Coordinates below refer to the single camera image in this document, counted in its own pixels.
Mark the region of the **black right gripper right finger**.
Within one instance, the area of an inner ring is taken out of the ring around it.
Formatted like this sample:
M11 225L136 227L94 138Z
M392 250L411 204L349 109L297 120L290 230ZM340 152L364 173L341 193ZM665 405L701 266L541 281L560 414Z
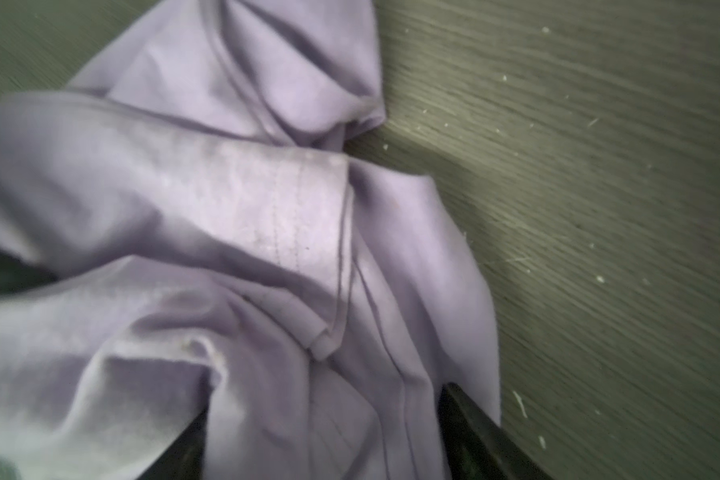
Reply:
M457 384L443 387L437 413L453 479L551 480Z

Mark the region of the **lilac purple cloth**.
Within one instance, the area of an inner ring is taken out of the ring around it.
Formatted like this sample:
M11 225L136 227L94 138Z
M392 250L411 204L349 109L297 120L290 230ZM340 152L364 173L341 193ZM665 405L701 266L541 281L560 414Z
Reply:
M162 1L0 98L58 280L0 296L0 464L138 479L208 409L204 479L446 479L437 406L501 418L493 302L385 120L369 1Z

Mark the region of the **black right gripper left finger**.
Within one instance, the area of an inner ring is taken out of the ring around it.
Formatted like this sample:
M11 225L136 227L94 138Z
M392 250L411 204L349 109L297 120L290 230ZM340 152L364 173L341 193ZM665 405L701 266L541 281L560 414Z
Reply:
M200 480L207 434L208 409L204 409L139 480Z

